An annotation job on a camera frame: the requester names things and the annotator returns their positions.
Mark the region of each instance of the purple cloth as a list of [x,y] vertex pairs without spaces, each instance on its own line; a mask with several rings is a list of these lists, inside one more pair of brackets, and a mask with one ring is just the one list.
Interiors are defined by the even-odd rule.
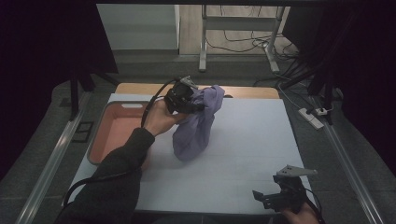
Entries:
[[223,97],[224,89],[218,85],[194,90],[191,102],[204,104],[205,109],[183,119],[174,132],[174,153],[179,160],[190,161],[206,149],[215,113],[221,108]]

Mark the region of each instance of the wooden edge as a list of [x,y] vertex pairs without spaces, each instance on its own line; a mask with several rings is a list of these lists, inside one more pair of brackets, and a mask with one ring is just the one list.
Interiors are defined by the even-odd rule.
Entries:
[[[154,95],[163,84],[148,84],[148,83],[121,83],[116,93],[119,94],[147,94]],[[162,92],[166,92],[172,88],[173,85],[168,85]],[[253,99],[279,99],[279,94],[274,88],[267,87],[233,87],[221,86],[225,90],[225,95],[231,95],[233,98],[253,98]]]

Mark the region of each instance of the power strip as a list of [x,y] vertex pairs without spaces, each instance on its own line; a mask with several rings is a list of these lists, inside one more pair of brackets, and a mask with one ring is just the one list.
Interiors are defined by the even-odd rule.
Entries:
[[313,114],[307,114],[305,108],[301,108],[298,111],[301,116],[303,116],[306,121],[308,121],[316,130],[319,130],[324,127],[324,125],[317,119]]

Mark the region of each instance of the human hand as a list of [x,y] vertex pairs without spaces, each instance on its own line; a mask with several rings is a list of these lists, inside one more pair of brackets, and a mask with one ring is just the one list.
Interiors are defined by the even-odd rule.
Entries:
[[314,210],[307,203],[303,204],[298,214],[293,213],[289,208],[280,212],[291,224],[319,224]]
[[148,112],[144,128],[152,135],[157,136],[158,134],[165,133],[177,122],[185,119],[187,116],[188,114],[181,113],[172,115],[169,113],[165,101],[158,100]]

